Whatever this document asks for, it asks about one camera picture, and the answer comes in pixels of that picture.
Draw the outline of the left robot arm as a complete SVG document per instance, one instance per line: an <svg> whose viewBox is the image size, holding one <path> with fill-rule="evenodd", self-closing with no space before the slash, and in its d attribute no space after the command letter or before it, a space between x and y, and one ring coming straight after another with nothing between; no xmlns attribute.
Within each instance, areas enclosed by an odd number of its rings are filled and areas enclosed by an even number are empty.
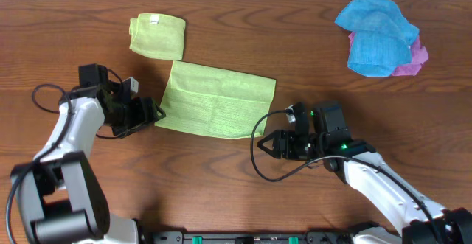
<svg viewBox="0 0 472 244"><path fill-rule="evenodd" d="M89 156L101 127L111 128L112 139L123 139L166 113L154 98L138 96L134 78L110 80L112 74L97 63L80 66L78 85L61 91L58 121L47 143L30 163L12 169L5 210L11 243L14 203L29 243L142 242L134 219L111 214Z"/></svg>

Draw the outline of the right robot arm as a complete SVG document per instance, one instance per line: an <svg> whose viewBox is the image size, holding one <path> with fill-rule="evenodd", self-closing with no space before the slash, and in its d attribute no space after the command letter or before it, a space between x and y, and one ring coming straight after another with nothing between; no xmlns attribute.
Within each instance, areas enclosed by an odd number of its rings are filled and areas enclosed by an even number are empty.
<svg viewBox="0 0 472 244"><path fill-rule="evenodd" d="M321 162L344 184L366 197L394 226L366 226L351 234L352 243L470 243L471 213L446 209L417 191L362 139L353 139L341 105L321 102L307 110L298 102L282 110L293 130L275 130L250 147L275 159L299 161L280 181Z"/></svg>

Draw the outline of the green microfiber cloth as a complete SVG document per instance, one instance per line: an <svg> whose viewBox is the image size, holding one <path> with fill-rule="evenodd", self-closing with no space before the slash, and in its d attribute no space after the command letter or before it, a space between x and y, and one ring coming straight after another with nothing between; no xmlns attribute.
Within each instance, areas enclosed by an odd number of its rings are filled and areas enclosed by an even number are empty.
<svg viewBox="0 0 472 244"><path fill-rule="evenodd" d="M181 61L173 62L155 126L220 139L264 134L276 80Z"/></svg>

